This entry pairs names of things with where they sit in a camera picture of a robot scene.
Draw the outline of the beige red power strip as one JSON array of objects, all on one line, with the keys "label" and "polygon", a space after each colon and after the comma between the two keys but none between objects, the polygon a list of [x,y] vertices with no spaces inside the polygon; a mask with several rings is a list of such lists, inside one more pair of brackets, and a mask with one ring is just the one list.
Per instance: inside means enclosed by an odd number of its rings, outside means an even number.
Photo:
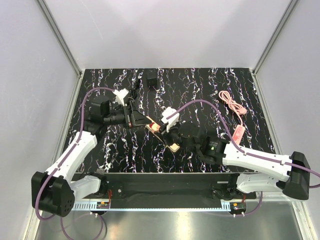
[{"label": "beige red power strip", "polygon": [[175,153],[180,149],[180,140],[177,127],[172,127],[167,132],[165,125],[159,125],[151,117],[147,116],[151,123],[146,124],[145,127],[157,137],[161,143],[163,143],[171,152]]}]

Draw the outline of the pink square plug adapter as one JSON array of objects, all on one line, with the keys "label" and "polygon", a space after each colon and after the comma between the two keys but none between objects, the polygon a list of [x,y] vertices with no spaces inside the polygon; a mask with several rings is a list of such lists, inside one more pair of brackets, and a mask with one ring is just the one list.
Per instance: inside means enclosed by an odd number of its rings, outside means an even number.
[{"label": "pink square plug adapter", "polygon": [[149,125],[149,128],[152,132],[158,132],[160,130],[160,125],[158,125],[157,123],[155,122],[152,122],[150,125]]}]

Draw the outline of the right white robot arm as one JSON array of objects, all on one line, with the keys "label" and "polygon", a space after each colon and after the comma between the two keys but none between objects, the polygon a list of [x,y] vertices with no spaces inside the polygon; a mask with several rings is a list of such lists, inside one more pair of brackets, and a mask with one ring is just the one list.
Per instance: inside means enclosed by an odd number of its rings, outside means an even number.
[{"label": "right white robot arm", "polygon": [[252,192],[282,192],[292,199],[309,199],[311,168],[301,152],[281,155],[250,149],[233,140],[206,135],[191,122],[170,129],[162,126],[156,136],[167,146],[177,145],[193,152],[206,164],[253,170],[254,173],[238,174],[227,185],[228,195],[232,198]]}]

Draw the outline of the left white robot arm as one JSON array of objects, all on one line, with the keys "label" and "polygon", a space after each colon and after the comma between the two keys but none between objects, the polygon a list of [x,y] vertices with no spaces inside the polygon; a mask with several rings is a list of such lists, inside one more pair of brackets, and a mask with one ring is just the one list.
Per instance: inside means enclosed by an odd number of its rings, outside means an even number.
[{"label": "left white robot arm", "polygon": [[43,211],[65,217],[75,202],[89,195],[103,198],[108,193],[106,177],[91,173],[72,181],[76,170],[110,126],[131,129],[151,124],[151,120],[137,110],[131,97],[124,105],[112,107],[107,96],[97,96],[89,101],[89,109],[83,114],[83,125],[69,147],[46,171],[37,171],[31,178],[32,207],[37,213]]}]

